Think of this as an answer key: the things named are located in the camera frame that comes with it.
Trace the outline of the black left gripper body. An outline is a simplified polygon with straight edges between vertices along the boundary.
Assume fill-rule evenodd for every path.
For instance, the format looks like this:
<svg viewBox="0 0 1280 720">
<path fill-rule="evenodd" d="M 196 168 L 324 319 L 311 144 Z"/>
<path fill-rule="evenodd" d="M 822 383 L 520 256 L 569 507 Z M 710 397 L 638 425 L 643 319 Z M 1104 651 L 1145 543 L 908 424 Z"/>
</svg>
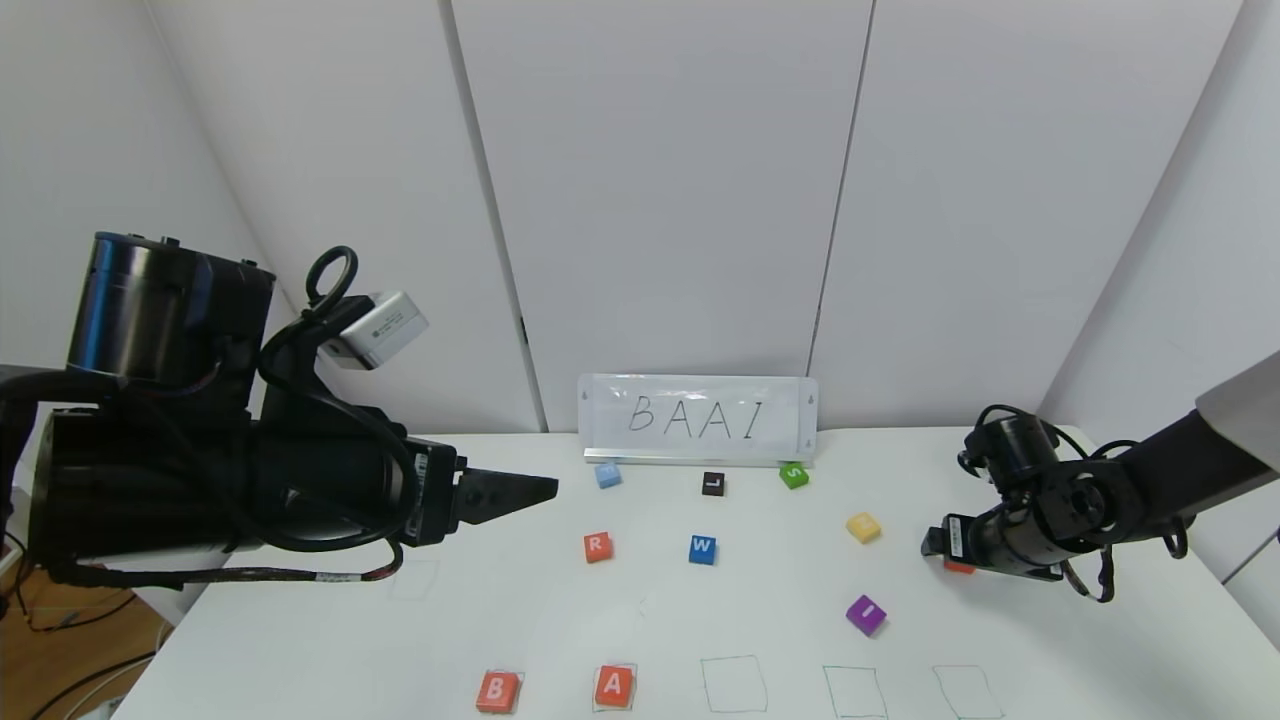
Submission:
<svg viewBox="0 0 1280 720">
<path fill-rule="evenodd" d="M 407 487 L 415 486 L 417 506 L 394 538 L 411 548 L 438 544 L 456 529 L 451 514 L 460 456 L 449 445 L 425 439 L 407 438 L 403 447 L 413 461 L 412 477 L 370 439 L 334 439 L 308 455 L 308 489 L 372 529 L 390 524 Z"/>
</svg>

